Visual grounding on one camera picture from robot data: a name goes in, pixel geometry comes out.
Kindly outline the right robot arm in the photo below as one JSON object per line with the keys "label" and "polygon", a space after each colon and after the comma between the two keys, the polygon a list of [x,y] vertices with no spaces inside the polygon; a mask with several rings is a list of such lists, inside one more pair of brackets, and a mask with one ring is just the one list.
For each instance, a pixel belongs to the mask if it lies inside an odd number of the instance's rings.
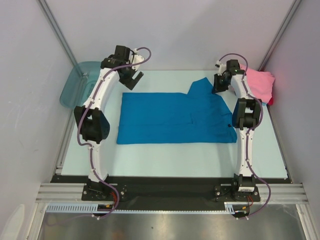
{"label": "right robot arm", "polygon": [[231,196],[242,201],[256,187],[252,171],[253,139],[255,129],[263,117],[262,103],[251,91],[247,81],[247,69],[241,69],[238,60],[226,63],[218,60],[215,64],[218,72],[214,75],[212,93],[221,93],[232,88],[237,97],[232,113],[232,126],[237,134],[237,171],[234,174]]}

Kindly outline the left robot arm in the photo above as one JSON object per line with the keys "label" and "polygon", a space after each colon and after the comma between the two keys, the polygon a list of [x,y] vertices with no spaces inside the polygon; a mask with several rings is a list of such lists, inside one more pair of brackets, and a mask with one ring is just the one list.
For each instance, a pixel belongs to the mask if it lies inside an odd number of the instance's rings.
{"label": "left robot arm", "polygon": [[86,146],[89,152],[91,182],[103,182],[108,177],[108,170],[102,163],[101,146],[110,133],[110,123],[105,116],[105,107],[117,83],[133,90],[144,76],[138,68],[151,58],[147,47],[131,49],[117,45],[115,51],[100,64],[97,82],[82,106],[74,108],[77,125],[77,142]]}

